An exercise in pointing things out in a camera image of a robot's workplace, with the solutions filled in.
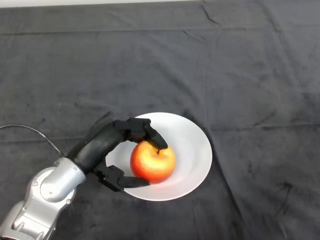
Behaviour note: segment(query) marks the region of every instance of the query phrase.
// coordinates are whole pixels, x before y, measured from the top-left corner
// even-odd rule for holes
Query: white background
[[[32,6],[58,6],[58,5],[84,5],[84,4],[173,2],[173,1],[186,1],[186,0],[0,0],[0,8],[32,7]]]

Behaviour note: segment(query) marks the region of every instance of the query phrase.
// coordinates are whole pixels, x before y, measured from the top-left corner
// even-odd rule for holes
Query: apple
[[[176,155],[170,146],[158,150],[147,141],[142,141],[132,151],[130,166],[136,177],[157,184],[170,177],[175,170]]]

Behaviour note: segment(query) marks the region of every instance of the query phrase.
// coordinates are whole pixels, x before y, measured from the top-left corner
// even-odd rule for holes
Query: robotic arm
[[[94,125],[66,157],[30,181],[25,200],[10,210],[0,226],[0,240],[50,239],[60,213],[71,204],[76,187],[89,173],[115,192],[149,185],[143,178],[124,176],[116,166],[107,167],[105,156],[124,141],[148,141],[160,150],[166,149],[166,141],[150,123],[150,119],[129,118]]]

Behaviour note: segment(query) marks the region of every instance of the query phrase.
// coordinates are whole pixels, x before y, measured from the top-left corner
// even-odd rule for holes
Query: dark gray cloth
[[[0,124],[66,153],[103,114],[191,113],[215,145],[176,200],[92,176],[54,239],[317,240],[320,2],[225,0],[0,9]],[[58,157],[0,131],[0,219]]]

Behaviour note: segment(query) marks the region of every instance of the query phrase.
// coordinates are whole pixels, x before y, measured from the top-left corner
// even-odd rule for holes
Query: cable
[[[59,150],[59,148],[57,148],[56,145],[45,134],[43,134],[42,132],[40,132],[37,129],[34,129],[33,127],[30,127],[30,126],[27,126],[27,125],[22,125],[22,124],[8,124],[8,125],[0,126],[0,130],[1,129],[6,129],[6,128],[24,128],[24,129],[32,130],[32,131],[36,132],[37,134],[40,134],[51,145],[51,147],[53,147],[57,151],[57,153],[62,158],[65,157],[65,155]]]

